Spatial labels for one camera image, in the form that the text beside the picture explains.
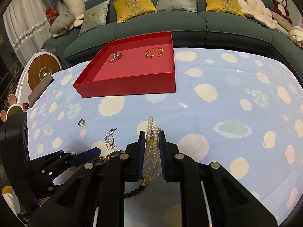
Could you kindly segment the cream knotted cushion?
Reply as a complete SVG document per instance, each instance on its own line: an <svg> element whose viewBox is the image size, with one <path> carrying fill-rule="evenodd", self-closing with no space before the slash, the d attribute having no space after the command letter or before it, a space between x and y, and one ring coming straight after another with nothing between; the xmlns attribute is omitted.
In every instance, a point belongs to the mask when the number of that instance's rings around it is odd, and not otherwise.
<svg viewBox="0 0 303 227"><path fill-rule="evenodd" d="M288 32L288 38L299 48L303 48L303 29L299 26L294 26Z"/></svg>

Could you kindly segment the white mouse ear mirror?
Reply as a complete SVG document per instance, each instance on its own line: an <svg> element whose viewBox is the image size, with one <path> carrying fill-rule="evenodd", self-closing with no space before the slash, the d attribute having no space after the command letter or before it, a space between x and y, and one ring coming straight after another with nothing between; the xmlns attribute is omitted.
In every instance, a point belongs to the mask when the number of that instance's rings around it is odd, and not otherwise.
<svg viewBox="0 0 303 227"><path fill-rule="evenodd" d="M29 108L29 104L27 102L18 103L17 97L14 94L10 94L8 96L8 110L1 110L1 120L5 122L8 117L16 113L25 112Z"/></svg>

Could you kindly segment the grey plush animal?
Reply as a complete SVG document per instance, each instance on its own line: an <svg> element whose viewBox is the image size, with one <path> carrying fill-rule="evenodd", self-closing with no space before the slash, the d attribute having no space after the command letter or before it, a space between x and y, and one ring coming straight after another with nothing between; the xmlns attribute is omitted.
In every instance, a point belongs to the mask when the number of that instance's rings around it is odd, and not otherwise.
<svg viewBox="0 0 303 227"><path fill-rule="evenodd" d="M53 38L58 38L67 34L74 25L75 16L72 12L66 11L60 14L53 24L51 25L49 32Z"/></svg>

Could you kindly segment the red jewelry tray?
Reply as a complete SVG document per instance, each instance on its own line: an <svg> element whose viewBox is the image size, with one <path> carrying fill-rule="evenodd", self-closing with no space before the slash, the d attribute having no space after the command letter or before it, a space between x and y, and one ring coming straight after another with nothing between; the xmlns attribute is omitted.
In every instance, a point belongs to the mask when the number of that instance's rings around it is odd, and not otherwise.
<svg viewBox="0 0 303 227"><path fill-rule="evenodd" d="M110 63L115 52L122 57ZM73 87L83 98L174 93L175 59L169 31L107 43L89 62Z"/></svg>

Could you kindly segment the left yellow embroidered cushion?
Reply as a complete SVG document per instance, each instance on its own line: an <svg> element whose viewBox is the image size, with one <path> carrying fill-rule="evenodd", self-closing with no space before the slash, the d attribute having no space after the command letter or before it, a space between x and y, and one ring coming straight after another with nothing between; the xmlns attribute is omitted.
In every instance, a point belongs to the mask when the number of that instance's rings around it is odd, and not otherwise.
<svg viewBox="0 0 303 227"><path fill-rule="evenodd" d="M113 2L113 6L117 23L124 23L134 17L157 12L151 0L117 0Z"/></svg>

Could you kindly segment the left grey-green embroidered cushion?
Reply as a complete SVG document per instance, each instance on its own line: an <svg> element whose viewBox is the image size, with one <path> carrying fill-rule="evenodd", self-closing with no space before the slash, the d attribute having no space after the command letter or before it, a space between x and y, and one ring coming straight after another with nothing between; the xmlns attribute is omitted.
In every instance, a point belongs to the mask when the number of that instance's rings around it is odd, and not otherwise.
<svg viewBox="0 0 303 227"><path fill-rule="evenodd" d="M88 9L84 13L83 24L81 25L79 36L106 24L109 2L110 0L106 0L99 5Z"/></svg>

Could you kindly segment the cream flower shaped cushion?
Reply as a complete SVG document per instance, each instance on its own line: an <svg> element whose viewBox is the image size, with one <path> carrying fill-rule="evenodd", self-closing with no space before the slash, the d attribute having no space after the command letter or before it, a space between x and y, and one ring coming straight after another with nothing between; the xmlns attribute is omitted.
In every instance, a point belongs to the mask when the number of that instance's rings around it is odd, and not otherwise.
<svg viewBox="0 0 303 227"><path fill-rule="evenodd" d="M277 22L273 19L271 10L261 0L238 0L238 4L246 17L254 18L271 30L276 29Z"/></svg>

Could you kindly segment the red monkey plush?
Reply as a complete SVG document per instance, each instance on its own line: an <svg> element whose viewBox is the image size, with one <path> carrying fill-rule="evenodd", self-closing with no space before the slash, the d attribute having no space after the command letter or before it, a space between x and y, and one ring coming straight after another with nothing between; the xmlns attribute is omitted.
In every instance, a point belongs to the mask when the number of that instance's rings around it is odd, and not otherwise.
<svg viewBox="0 0 303 227"><path fill-rule="evenodd" d="M274 12L282 16L289 24L292 24L289 11L287 10L288 0L271 0L274 5Z"/></svg>

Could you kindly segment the blue planet pattern tablecloth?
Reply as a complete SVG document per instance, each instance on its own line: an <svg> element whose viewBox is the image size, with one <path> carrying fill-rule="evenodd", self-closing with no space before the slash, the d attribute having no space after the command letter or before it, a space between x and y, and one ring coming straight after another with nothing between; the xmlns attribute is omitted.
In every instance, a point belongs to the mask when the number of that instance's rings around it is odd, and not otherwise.
<svg viewBox="0 0 303 227"><path fill-rule="evenodd" d="M80 63L55 73L28 111L31 159L98 147L111 128L118 150L153 116L197 162L219 162L282 223L302 195L302 87L282 63L244 52L175 50L176 92L82 98ZM80 119L85 125L80 127Z"/></svg>

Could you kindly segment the yellow embroidered cushion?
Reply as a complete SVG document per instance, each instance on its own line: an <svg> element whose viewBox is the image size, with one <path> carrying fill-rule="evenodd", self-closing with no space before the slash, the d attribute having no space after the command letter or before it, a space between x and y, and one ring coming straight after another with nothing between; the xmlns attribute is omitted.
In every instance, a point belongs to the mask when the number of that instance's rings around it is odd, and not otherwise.
<svg viewBox="0 0 303 227"><path fill-rule="evenodd" d="M206 0L206 11L225 12L245 17L238 0Z"/></svg>
<svg viewBox="0 0 303 227"><path fill-rule="evenodd" d="M151 0L117 0L113 2L113 6L117 23L124 23L134 17L157 12Z"/></svg>

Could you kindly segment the right yellow embroidered cushion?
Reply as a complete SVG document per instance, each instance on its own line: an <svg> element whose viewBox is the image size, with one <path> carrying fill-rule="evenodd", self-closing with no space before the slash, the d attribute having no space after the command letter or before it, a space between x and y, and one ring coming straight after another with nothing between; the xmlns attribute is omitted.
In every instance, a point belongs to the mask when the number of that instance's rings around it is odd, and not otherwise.
<svg viewBox="0 0 303 227"><path fill-rule="evenodd" d="M225 12L245 17L238 0L206 0L206 11Z"/></svg>

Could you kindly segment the white round wooden device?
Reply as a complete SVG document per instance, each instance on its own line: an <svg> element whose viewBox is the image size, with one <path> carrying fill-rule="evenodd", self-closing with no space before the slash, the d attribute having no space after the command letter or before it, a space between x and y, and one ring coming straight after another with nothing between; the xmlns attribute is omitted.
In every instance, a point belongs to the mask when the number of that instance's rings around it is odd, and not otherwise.
<svg viewBox="0 0 303 227"><path fill-rule="evenodd" d="M17 102L29 103L28 96L40 81L47 75L53 75L62 70L59 59L50 52L41 51L28 61L17 84L15 96Z"/></svg>

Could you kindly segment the dark green sofa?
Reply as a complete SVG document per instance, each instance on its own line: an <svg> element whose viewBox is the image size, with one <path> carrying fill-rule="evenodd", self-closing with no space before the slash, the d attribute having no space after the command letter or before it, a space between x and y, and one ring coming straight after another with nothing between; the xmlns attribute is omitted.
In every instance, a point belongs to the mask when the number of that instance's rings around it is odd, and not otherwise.
<svg viewBox="0 0 303 227"><path fill-rule="evenodd" d="M271 0L261 0L273 10ZM277 30L271 30L226 12L206 11L206 0L197 0L197 12L159 10L139 15L124 23L116 21L113 4L106 24L80 35L74 28L59 38L49 38L43 49L55 52L72 67L92 59L106 43L125 37L170 31L175 47L206 47L243 50L280 61L302 78L302 49Z"/></svg>

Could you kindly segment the gold hoop earring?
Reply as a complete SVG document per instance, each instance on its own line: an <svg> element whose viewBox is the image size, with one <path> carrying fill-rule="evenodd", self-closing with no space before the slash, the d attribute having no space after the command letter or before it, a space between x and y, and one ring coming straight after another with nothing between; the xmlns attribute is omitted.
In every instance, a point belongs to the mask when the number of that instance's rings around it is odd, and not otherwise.
<svg viewBox="0 0 303 227"><path fill-rule="evenodd" d="M78 125L80 127L83 127L85 125L85 120L84 119L80 119L79 122L78 122Z"/></svg>

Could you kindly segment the white sheer curtain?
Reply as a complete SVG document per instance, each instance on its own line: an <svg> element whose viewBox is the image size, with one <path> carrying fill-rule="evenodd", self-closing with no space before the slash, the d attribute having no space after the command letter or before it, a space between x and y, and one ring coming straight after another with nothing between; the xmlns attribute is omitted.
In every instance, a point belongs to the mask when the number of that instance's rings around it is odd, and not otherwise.
<svg viewBox="0 0 303 227"><path fill-rule="evenodd" d="M23 66L50 37L48 7L48 0L12 0L4 12L8 39Z"/></svg>

